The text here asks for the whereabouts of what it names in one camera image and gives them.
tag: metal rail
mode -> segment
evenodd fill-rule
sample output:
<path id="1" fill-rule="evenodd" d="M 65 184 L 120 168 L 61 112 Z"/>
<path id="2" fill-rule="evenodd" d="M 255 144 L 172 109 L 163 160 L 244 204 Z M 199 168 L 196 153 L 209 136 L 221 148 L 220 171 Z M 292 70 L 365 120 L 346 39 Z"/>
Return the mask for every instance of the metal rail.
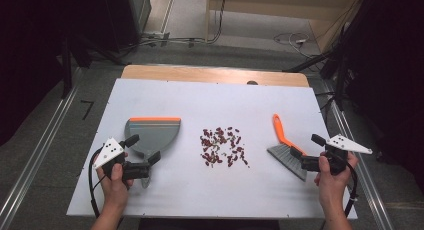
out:
<path id="1" fill-rule="evenodd" d="M 323 84 L 326 91 L 328 92 L 334 91 L 332 86 L 328 84 L 327 82 L 323 81 Z M 352 141 L 355 141 L 352 131 L 350 130 L 350 127 L 347 123 L 344 112 L 339 111 L 334 101 L 331 104 L 331 109 L 334 114 L 334 117 L 336 118 L 336 122 L 339 126 L 340 133 L 343 136 L 351 139 Z M 374 184 L 374 181 L 372 180 L 372 177 L 370 175 L 370 172 L 364 160 L 362 159 L 361 154 L 358 154 L 358 153 L 354 153 L 354 154 L 359 159 L 359 164 L 356 167 L 356 172 L 358 173 L 359 181 L 361 182 L 362 188 L 364 190 L 371 212 L 374 215 L 375 222 L 378 226 L 378 229 L 380 230 L 394 229 L 393 224 L 390 220 L 390 217 L 386 211 L 386 208 L 384 207 L 384 203 L 381 200 L 380 194 L 378 193 L 378 190 Z"/>
<path id="2" fill-rule="evenodd" d="M 66 116 L 66 113 L 78 90 L 79 82 L 82 76 L 82 69 L 78 67 L 74 73 L 74 87 L 71 89 L 68 96 L 60 101 L 46 130 L 44 130 L 40 141 L 38 142 L 31 157 L 26 163 L 24 170 L 22 171 L 15 185 L 10 190 L 5 204 L 3 205 L 0 212 L 0 230 L 8 229 L 12 223 L 12 220 L 15 217 L 19 206 L 24 200 L 31 183 L 34 180 L 34 177 L 37 174 L 37 171 L 50 148 L 50 144 L 52 143 L 56 132 L 62 123 L 62 120 Z"/>

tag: orange handle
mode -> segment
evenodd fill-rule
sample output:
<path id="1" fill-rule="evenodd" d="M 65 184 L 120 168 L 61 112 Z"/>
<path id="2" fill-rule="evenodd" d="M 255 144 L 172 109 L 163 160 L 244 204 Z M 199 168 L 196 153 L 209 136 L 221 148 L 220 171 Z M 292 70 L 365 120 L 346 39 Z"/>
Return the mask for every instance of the orange handle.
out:
<path id="1" fill-rule="evenodd" d="M 296 146 L 294 143 L 290 142 L 284 136 L 283 122 L 281 122 L 280 116 L 278 116 L 278 114 L 275 113 L 272 116 L 272 120 L 273 120 L 273 123 L 274 123 L 274 129 L 275 129 L 275 132 L 277 133 L 278 140 L 281 143 L 288 145 L 289 147 L 295 147 L 297 150 L 299 150 L 302 153 L 303 156 L 307 156 L 307 154 L 301 148 Z"/>
<path id="2" fill-rule="evenodd" d="M 179 122 L 181 118 L 178 117 L 132 117 L 130 118 L 131 122 L 135 121 L 170 121 L 170 122 Z"/>

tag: white table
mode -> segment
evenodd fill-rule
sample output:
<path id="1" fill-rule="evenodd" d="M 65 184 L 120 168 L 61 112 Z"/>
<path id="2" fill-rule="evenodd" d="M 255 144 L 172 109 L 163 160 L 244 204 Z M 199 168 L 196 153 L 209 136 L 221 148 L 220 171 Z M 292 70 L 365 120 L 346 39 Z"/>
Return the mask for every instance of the white table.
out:
<path id="1" fill-rule="evenodd" d="M 315 173 L 308 173 L 307 181 L 302 182 L 266 151 L 278 144 L 272 125 L 274 113 L 280 115 L 287 138 L 309 155 L 323 150 L 310 140 L 313 133 L 328 137 L 311 88 L 118 79 L 67 214 L 93 215 L 87 180 L 89 159 L 109 136 L 124 139 L 124 126 L 130 117 L 177 116 L 182 124 L 176 140 L 153 166 L 150 186 L 143 189 L 139 180 L 135 181 L 124 215 L 323 218 L 318 188 L 313 183 Z M 250 168 L 242 162 L 232 167 L 206 166 L 200 157 L 202 130 L 230 126 L 240 130 Z M 140 161 L 132 150 L 128 153 L 131 162 Z M 100 188 L 96 198 L 101 208 Z M 354 209 L 349 218 L 357 218 Z"/>

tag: person's right hand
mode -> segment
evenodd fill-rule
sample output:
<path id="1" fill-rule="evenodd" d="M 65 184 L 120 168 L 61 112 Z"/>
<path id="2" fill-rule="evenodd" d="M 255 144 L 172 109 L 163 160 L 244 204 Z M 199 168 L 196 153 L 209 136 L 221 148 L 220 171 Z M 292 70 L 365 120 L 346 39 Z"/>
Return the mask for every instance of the person's right hand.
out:
<path id="1" fill-rule="evenodd" d="M 350 169 L 346 167 L 338 175 L 331 175 L 330 164 L 324 154 L 321 153 L 319 157 L 319 168 L 321 172 L 317 174 L 314 180 L 315 184 L 319 187 L 319 201 L 324 210 L 334 207 L 343 208 L 343 193 L 351 177 Z M 347 161 L 355 168 L 358 158 L 349 152 Z"/>

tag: black cable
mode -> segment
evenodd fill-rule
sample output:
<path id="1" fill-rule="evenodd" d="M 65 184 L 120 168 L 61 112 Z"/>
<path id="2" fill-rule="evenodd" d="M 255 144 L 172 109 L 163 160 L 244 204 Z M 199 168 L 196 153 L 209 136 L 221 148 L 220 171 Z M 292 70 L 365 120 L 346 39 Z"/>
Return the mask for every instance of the black cable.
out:
<path id="1" fill-rule="evenodd" d="M 319 96 L 334 95 L 334 94 L 336 94 L 336 93 L 335 92 L 323 92 L 323 93 L 315 93 L 315 96 L 319 97 Z"/>
<path id="2" fill-rule="evenodd" d="M 347 206 L 345 208 L 345 215 L 347 217 L 349 215 L 350 210 L 352 209 L 353 204 L 355 203 L 355 201 L 357 200 L 357 197 L 358 197 L 358 194 L 356 193 L 356 189 L 358 187 L 358 174 L 356 173 L 356 171 L 352 167 L 352 165 L 350 165 L 347 161 L 345 161 L 345 162 L 346 162 L 346 165 L 350 169 L 352 179 L 353 179 L 353 187 L 352 187 L 352 190 L 350 191 L 349 201 L 348 201 Z"/>
<path id="3" fill-rule="evenodd" d="M 324 227 L 325 227 L 325 223 L 326 223 L 326 221 L 325 221 L 325 219 L 324 219 L 324 221 L 322 222 L 321 227 L 319 228 L 319 230 L 323 230 L 323 229 L 324 229 Z"/>
<path id="4" fill-rule="evenodd" d="M 319 110 L 324 109 L 325 107 L 329 106 L 331 104 L 332 101 L 334 101 L 335 97 L 331 97 L 330 99 L 327 100 L 327 103 L 324 104 L 324 106 L 322 106 Z"/>
<path id="5" fill-rule="evenodd" d="M 99 212 L 99 207 L 97 206 L 96 203 L 96 198 L 94 196 L 94 188 L 93 188 L 93 163 L 94 163 L 94 159 L 96 158 L 96 156 L 102 151 L 102 149 L 98 149 L 96 150 L 96 152 L 94 152 L 93 156 L 91 156 L 90 159 L 90 163 L 88 166 L 88 187 L 90 188 L 90 196 L 91 196 L 91 207 L 93 208 L 94 214 L 96 215 L 96 218 L 98 218 L 100 216 L 100 212 Z"/>
<path id="6" fill-rule="evenodd" d="M 153 38 L 154 40 L 146 40 L 144 42 L 139 43 L 138 45 L 147 45 L 150 43 L 155 42 L 172 42 L 172 41 L 179 41 L 179 42 L 187 42 L 187 43 L 202 43 L 202 44 L 213 44 L 215 43 L 222 33 L 222 19 L 224 15 L 224 8 L 225 8 L 225 2 L 226 0 L 222 0 L 221 3 L 221 9 L 220 9 L 220 16 L 219 16 L 219 27 L 218 32 L 215 34 L 215 36 L 212 39 L 208 39 L 206 41 L 205 38 L 168 38 L 168 39 L 160 39 L 160 38 Z"/>
<path id="7" fill-rule="evenodd" d="M 131 52 L 133 52 L 133 51 L 134 51 L 134 49 L 136 49 L 137 47 L 138 47 L 138 45 L 137 45 L 137 44 L 135 44 L 135 45 L 131 46 L 131 47 L 129 48 L 129 50 L 128 50 L 128 51 L 126 51 L 125 53 L 123 53 L 123 54 L 121 54 L 121 55 L 117 56 L 117 58 L 123 58 L 123 57 L 126 57 L 128 54 L 130 54 Z"/>
<path id="8" fill-rule="evenodd" d="M 353 2 L 352 2 L 352 5 L 350 6 L 350 8 L 348 9 L 348 10 L 346 10 L 345 12 L 343 12 L 334 22 L 333 22 L 333 24 L 331 24 L 331 26 L 323 33 L 323 34 L 321 34 L 321 35 L 319 35 L 318 37 L 315 37 L 315 40 L 317 40 L 318 38 L 320 38 L 320 37 L 322 37 L 322 36 L 324 36 L 325 34 L 327 34 L 328 33 L 328 31 L 330 31 L 330 29 L 331 28 L 333 28 L 333 26 L 337 23 L 337 21 L 339 21 L 342 17 L 344 17 L 347 13 L 349 13 L 352 9 L 353 9 L 353 7 L 355 6 L 355 4 L 356 4 L 356 2 L 357 2 L 358 0 L 353 0 Z"/>
<path id="9" fill-rule="evenodd" d="M 94 185 L 93 190 L 96 189 L 96 187 L 105 179 L 106 175 L 104 175 L 97 183 Z"/>
<path id="10" fill-rule="evenodd" d="M 284 36 L 284 35 L 290 35 L 290 37 L 289 37 L 289 39 L 288 39 L 288 41 L 289 41 L 289 43 L 288 44 L 285 44 L 285 43 L 281 43 L 280 42 L 280 39 L 279 39 L 279 37 L 280 36 Z M 319 61 L 317 61 L 316 63 L 314 63 L 313 65 L 315 65 L 315 67 L 318 69 L 318 72 L 320 72 L 321 71 L 321 69 L 322 69 L 322 67 L 320 68 L 320 67 L 318 67 L 316 64 L 317 63 L 323 63 L 324 61 L 336 61 L 336 60 L 334 60 L 334 59 L 332 59 L 331 58 L 331 54 L 329 53 L 329 52 L 325 52 L 325 53 L 321 53 L 321 54 L 311 54 L 311 55 L 307 55 L 307 54 L 305 54 L 305 53 L 303 53 L 301 50 L 300 50 L 300 48 L 303 46 L 303 43 L 302 44 L 299 44 L 299 43 L 296 43 L 296 44 L 298 44 L 299 46 L 298 47 L 296 47 L 292 42 L 291 42 L 291 36 L 298 36 L 298 35 L 304 35 L 304 36 L 306 36 L 306 38 L 303 38 L 303 39 L 305 39 L 306 41 L 308 41 L 309 39 L 310 39 L 310 37 L 309 37 L 309 35 L 308 34 L 306 34 L 306 33 L 280 33 L 280 34 L 278 34 L 278 35 L 276 35 L 276 36 L 274 36 L 273 37 L 273 39 L 274 39 L 274 42 L 276 42 L 276 43 L 278 43 L 278 44 L 281 44 L 281 45 L 290 45 L 290 46 L 292 46 L 299 54 L 301 54 L 302 56 L 304 56 L 304 57 L 306 57 L 306 59 L 305 59 L 305 62 L 304 63 L 302 63 L 302 64 L 305 64 L 306 62 L 308 62 L 308 60 L 310 60 L 310 59 L 313 59 L 313 58 L 315 58 L 315 57 L 318 57 L 318 56 L 321 56 L 322 57 L 322 59 L 320 59 Z M 311 68 L 310 68 L 310 66 L 307 66 L 307 68 L 311 71 L 311 72 L 317 72 L 317 71 L 314 71 L 314 70 L 312 70 Z"/>

